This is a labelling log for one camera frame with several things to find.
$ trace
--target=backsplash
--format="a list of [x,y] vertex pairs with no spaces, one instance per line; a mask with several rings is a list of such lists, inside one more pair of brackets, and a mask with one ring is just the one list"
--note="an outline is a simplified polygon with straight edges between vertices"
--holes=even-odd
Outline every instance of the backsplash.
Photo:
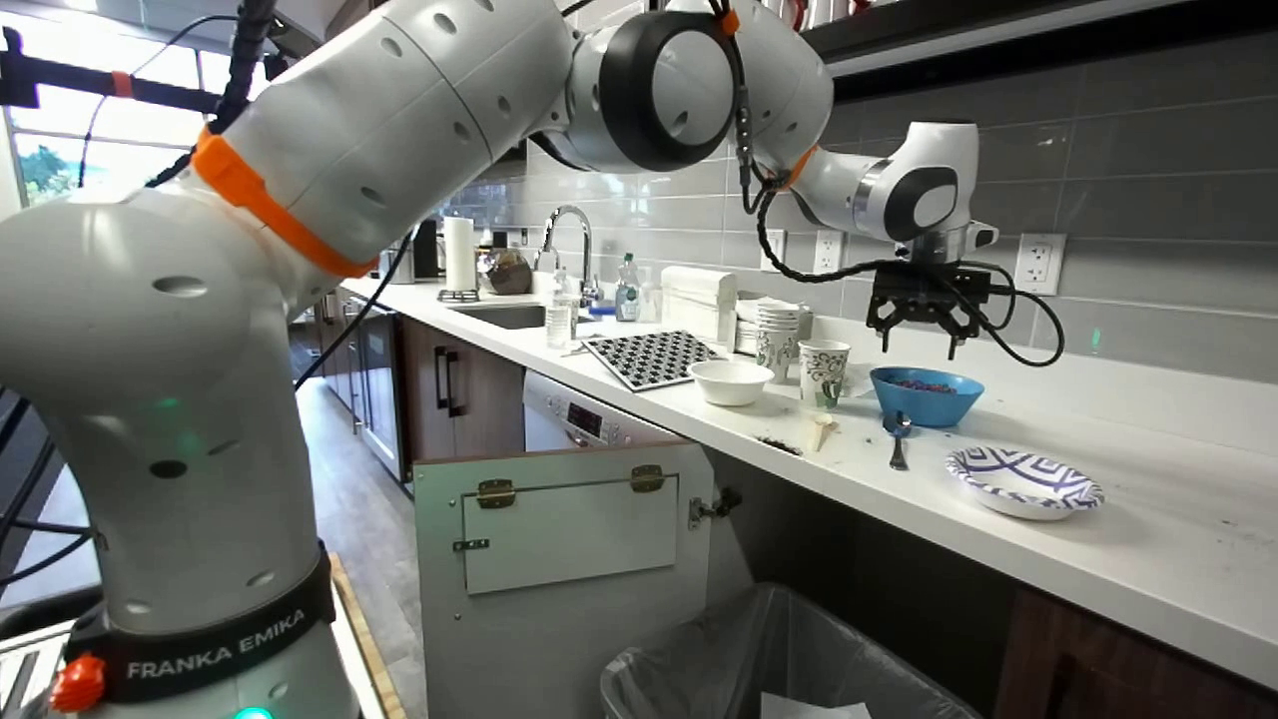
[[[1010,266],[1019,232],[1066,232],[1051,302],[1070,352],[1278,383],[1272,81],[1278,33],[1260,33],[849,99],[824,144],[876,154],[904,138],[908,121],[976,121],[976,216],[1002,229],[1002,245],[976,261]],[[523,174],[495,172],[484,182],[504,182],[504,216],[534,241],[551,208],[577,202],[601,270],[617,248],[648,266],[759,266],[725,150],[672,174],[605,174],[567,172],[531,146]],[[884,252],[849,241],[844,261]],[[812,232],[792,237],[788,261],[812,266]],[[766,270],[755,285],[833,314],[868,313],[868,285],[800,289]],[[1010,341],[1046,348],[1051,328],[1022,309]]]

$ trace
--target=blue bowl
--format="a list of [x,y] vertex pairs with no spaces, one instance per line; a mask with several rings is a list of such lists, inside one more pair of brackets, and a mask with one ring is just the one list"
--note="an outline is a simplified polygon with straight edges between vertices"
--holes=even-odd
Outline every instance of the blue bowl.
[[929,366],[876,366],[872,371],[884,429],[910,417],[913,429],[960,429],[969,405],[987,391],[978,379]]

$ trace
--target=sink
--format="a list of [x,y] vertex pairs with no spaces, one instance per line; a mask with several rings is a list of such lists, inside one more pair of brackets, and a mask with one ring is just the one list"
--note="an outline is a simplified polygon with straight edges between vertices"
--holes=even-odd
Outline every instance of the sink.
[[495,328],[544,328],[548,324],[548,309],[538,309],[538,302],[468,302],[454,313],[474,314]]

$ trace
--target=blue patterned plate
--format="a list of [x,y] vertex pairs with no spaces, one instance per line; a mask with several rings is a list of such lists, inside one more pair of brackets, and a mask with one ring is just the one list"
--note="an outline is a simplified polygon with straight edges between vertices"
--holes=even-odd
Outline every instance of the blue patterned plate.
[[1105,503],[1091,475],[1019,447],[956,451],[956,475],[978,503],[1019,521],[1066,521]]

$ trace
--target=trash bin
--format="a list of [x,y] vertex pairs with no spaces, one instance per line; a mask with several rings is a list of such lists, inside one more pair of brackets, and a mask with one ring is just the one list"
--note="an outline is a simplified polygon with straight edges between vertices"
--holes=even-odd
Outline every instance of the trash bin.
[[759,719],[766,694],[872,719],[978,719],[949,691],[788,589],[752,589],[599,674],[605,719]]

